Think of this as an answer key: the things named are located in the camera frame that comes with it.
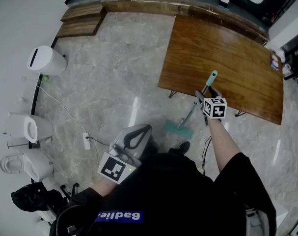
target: white toilet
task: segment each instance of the white toilet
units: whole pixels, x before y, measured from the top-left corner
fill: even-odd
[[[40,182],[53,173],[53,163],[38,149],[19,150],[19,153],[5,156],[0,168],[7,174],[27,173],[35,182]]]
[[[36,143],[53,135],[53,125],[39,116],[10,114],[5,123],[5,132],[12,138],[25,137]]]

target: mop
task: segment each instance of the mop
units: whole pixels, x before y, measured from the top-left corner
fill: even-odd
[[[206,93],[209,86],[211,86],[211,84],[213,83],[216,76],[217,76],[217,71],[213,71],[211,73],[211,75],[209,76],[205,87],[202,90],[203,95]],[[163,130],[166,132],[170,132],[170,133],[179,135],[179,136],[183,137],[184,139],[190,140],[193,137],[194,131],[192,129],[185,127],[185,124],[187,123],[187,121],[189,120],[191,115],[193,114],[193,112],[198,104],[199,104],[198,101],[195,101],[193,103],[193,106],[192,106],[191,110],[189,111],[188,115],[186,116],[186,118],[182,118],[182,120],[179,124],[175,123],[171,120],[166,120]]]

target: sleeve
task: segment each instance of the sleeve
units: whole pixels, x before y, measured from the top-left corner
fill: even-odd
[[[263,211],[268,216],[270,235],[275,235],[276,212],[272,201],[253,168],[243,153],[236,154],[215,180],[219,189],[235,193],[244,205]]]
[[[59,209],[56,220],[51,225],[50,236],[56,236],[57,221],[64,211],[67,210],[66,212],[69,213],[67,216],[64,216],[64,214],[62,215],[62,217],[66,217],[66,219],[63,219],[63,221],[66,220],[66,223],[70,223],[70,225],[74,224],[74,222],[72,223],[71,221],[71,219],[74,219],[75,222],[84,224],[85,221],[88,220],[86,217],[89,216],[89,208],[97,208],[98,202],[101,199],[102,196],[92,188],[87,188],[84,191],[74,195],[66,206]]]
[[[76,206],[76,205],[94,206],[101,199],[102,199],[102,196],[99,193],[97,193],[92,188],[87,188],[84,191],[74,195],[66,207],[69,208],[71,206]]]

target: power strip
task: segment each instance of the power strip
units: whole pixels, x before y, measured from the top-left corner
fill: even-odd
[[[86,138],[89,137],[88,133],[83,133],[83,142],[84,142],[84,148],[85,149],[91,149],[91,144],[90,144],[90,138]]]

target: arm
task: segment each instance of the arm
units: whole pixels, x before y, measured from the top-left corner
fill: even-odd
[[[102,197],[104,197],[107,194],[111,193],[116,186],[117,183],[114,183],[106,177],[103,177],[100,181],[92,186],[92,189],[95,190]]]
[[[229,160],[241,151],[218,119],[208,118],[208,124],[217,166],[221,172]]]

